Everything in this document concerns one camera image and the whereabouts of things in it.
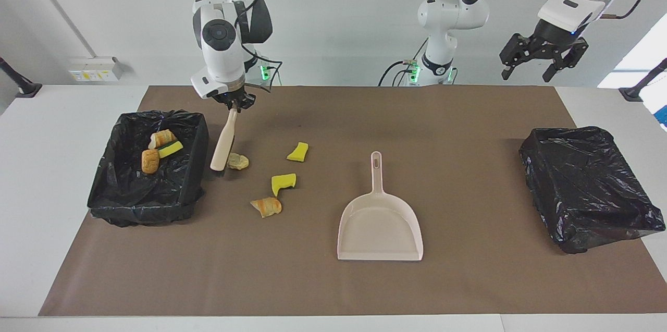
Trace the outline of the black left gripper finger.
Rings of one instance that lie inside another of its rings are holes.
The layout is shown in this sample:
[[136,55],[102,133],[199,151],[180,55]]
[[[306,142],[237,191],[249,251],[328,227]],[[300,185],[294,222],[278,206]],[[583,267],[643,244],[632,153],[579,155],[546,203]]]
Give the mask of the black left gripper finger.
[[519,33],[513,34],[499,54],[503,64],[502,79],[509,80],[517,66],[535,59],[537,51],[538,38],[535,35],[524,37]]
[[589,48],[585,39],[578,39],[567,50],[560,50],[553,44],[547,44],[544,53],[552,63],[543,73],[543,81],[549,83],[561,70],[574,68]]

